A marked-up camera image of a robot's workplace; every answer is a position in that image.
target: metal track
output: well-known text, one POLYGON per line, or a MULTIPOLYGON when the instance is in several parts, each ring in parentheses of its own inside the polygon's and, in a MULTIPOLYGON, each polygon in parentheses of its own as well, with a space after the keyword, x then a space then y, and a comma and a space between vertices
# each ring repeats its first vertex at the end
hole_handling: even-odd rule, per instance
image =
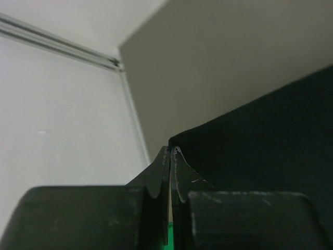
POLYGON ((122 71, 119 60, 114 57, 70 42, 1 13, 0 35, 93 66, 116 72, 122 71))

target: ceiling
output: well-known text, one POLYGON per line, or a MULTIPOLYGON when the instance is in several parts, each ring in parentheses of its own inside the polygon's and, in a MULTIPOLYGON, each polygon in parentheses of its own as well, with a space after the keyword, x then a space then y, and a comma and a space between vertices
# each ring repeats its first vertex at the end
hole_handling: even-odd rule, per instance
POLYGON ((166 0, 7 0, 0 12, 97 51, 117 47, 166 0))

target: white roller blind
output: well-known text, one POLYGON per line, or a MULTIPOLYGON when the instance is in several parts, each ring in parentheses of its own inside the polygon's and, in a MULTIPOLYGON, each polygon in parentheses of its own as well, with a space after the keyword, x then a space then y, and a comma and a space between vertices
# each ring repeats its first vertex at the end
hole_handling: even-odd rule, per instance
POLYGON ((116 73, 0 37, 0 234, 33 186, 125 184, 146 166, 116 73))

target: green object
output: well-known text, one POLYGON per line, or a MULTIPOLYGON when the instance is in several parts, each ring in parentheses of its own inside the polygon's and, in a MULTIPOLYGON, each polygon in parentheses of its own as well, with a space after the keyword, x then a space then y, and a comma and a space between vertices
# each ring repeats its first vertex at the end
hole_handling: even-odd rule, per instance
POLYGON ((169 223, 168 231, 168 245, 164 247, 164 250, 173 250, 173 224, 169 223))

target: dark fabric panel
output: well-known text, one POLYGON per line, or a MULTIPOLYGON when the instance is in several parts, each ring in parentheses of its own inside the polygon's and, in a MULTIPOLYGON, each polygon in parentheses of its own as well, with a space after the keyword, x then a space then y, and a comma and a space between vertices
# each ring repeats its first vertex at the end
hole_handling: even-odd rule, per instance
POLYGON ((219 190, 302 192, 333 240, 333 67, 169 141, 219 190))

